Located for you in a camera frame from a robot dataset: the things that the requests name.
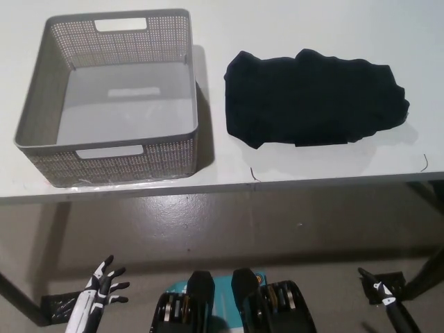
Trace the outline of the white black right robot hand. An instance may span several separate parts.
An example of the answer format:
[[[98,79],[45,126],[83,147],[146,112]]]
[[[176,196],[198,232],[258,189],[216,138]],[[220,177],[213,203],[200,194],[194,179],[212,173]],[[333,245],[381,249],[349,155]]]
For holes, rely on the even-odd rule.
[[[417,329],[411,324],[407,317],[407,312],[402,310],[401,303],[393,295],[390,289],[373,274],[359,267],[358,272],[362,278],[372,284],[372,288],[376,290],[377,295],[385,307],[387,316],[396,332],[417,332]]]

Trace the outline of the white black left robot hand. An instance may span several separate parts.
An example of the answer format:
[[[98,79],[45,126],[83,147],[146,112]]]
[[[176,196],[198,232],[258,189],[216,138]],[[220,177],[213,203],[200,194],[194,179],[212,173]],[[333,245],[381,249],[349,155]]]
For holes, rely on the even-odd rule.
[[[115,291],[130,286],[129,282],[113,282],[113,279],[126,272],[124,267],[106,273],[113,260],[114,256],[110,255],[93,272],[77,298],[65,332],[97,332],[108,305],[128,302],[125,296],[113,295]]]

